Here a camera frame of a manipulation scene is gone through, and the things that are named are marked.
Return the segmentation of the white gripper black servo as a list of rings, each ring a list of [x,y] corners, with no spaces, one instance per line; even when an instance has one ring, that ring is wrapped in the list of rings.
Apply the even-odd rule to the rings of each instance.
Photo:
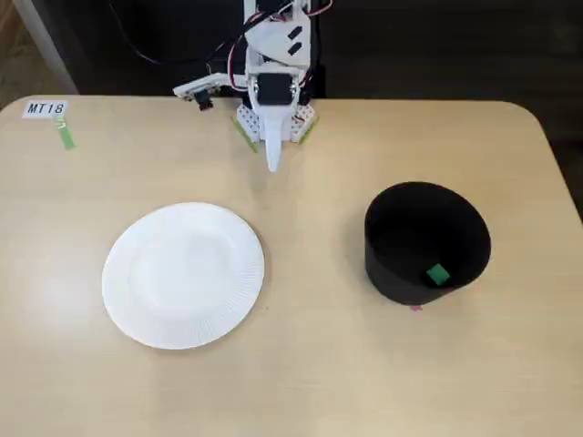
[[[312,99],[311,66],[289,66],[278,61],[247,61],[245,75],[248,99],[253,113],[264,121],[268,169],[275,173],[281,159],[283,119],[295,116],[298,107],[306,107]]]

